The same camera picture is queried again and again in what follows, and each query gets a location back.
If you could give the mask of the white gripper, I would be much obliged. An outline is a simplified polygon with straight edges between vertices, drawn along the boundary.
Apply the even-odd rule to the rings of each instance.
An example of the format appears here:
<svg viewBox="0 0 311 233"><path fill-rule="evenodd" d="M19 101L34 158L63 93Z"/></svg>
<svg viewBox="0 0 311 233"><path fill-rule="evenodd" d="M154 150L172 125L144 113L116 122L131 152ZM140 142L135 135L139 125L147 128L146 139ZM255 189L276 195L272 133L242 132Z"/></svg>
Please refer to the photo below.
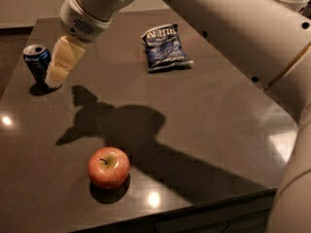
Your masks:
<svg viewBox="0 0 311 233"><path fill-rule="evenodd" d="M72 36L60 37L53 47L45 78L47 86L61 87L84 55L84 43L95 42L108 29L115 14L133 1L65 0L59 17L63 30Z"/></svg>

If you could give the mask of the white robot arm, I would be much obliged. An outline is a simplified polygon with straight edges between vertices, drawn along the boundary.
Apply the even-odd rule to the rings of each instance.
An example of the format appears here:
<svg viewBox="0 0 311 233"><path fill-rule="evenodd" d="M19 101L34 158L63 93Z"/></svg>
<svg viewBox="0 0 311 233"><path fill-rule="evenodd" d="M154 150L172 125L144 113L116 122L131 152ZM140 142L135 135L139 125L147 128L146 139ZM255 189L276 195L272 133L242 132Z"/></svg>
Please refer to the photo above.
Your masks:
<svg viewBox="0 0 311 233"><path fill-rule="evenodd" d="M65 0L65 36L52 51L47 85L59 87L114 15L134 0ZM298 126L265 233L311 232L311 28L284 0L162 0L277 102Z"/></svg>

